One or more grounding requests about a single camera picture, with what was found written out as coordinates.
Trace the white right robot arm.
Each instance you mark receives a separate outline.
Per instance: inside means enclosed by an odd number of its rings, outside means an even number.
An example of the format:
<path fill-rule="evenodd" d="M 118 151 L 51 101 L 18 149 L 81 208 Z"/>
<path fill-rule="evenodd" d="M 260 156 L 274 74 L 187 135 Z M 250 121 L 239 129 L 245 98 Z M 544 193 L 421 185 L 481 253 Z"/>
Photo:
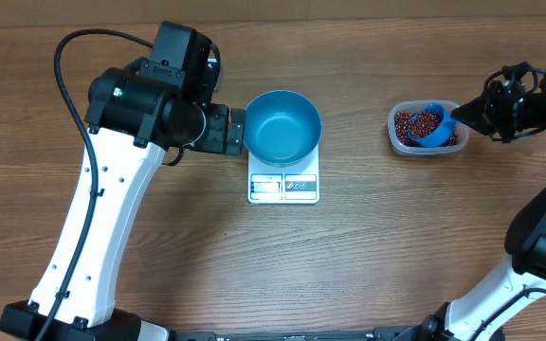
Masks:
<path fill-rule="evenodd" d="M 482 93 L 467 104 L 447 110 L 430 104 L 437 114 L 435 131 L 418 139 L 423 147 L 438 147 L 449 135 L 445 128 L 461 123 L 493 141 L 510 143 L 546 130 L 546 67 L 527 62 L 506 65 L 490 75 Z M 470 292 L 419 325 L 375 332 L 390 340 L 502 340 L 504 324 L 546 296 L 546 187 L 509 225 L 505 258 Z"/>

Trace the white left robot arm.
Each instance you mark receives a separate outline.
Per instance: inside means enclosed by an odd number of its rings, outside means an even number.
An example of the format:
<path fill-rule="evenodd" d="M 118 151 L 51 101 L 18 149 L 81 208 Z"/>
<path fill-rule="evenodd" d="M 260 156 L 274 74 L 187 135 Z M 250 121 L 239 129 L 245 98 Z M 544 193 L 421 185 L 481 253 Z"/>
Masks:
<path fill-rule="evenodd" d="M 160 25 L 149 57 L 95 78 L 75 123 L 82 171 L 53 256 L 0 330 L 20 340 L 172 340 L 174 331 L 116 306 L 137 210 L 166 152 L 241 154 L 246 112 L 212 102 L 221 58 L 197 30 Z"/>

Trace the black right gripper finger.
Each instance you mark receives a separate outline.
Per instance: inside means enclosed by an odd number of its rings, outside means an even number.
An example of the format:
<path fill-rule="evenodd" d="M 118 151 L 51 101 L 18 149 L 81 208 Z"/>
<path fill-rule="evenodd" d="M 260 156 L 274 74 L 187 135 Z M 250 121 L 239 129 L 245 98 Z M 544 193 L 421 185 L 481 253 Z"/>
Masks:
<path fill-rule="evenodd" d="M 479 96 L 472 99 L 451 111 L 453 117 L 476 117 L 485 113 L 486 104 L 489 100 L 487 93 L 482 92 Z"/>
<path fill-rule="evenodd" d="M 483 114 L 472 111 L 452 111 L 450 116 L 482 135 L 489 134 L 489 123 Z"/>

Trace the blue plastic measuring scoop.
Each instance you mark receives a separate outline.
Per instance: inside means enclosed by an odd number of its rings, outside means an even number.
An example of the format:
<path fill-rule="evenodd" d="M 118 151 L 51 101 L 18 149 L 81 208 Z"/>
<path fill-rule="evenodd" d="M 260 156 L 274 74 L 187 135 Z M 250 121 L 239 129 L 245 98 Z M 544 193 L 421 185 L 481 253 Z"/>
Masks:
<path fill-rule="evenodd" d="M 433 102 L 413 114 L 406 127 L 411 147 L 440 149 L 459 146 L 464 142 L 462 126 L 440 103 Z"/>

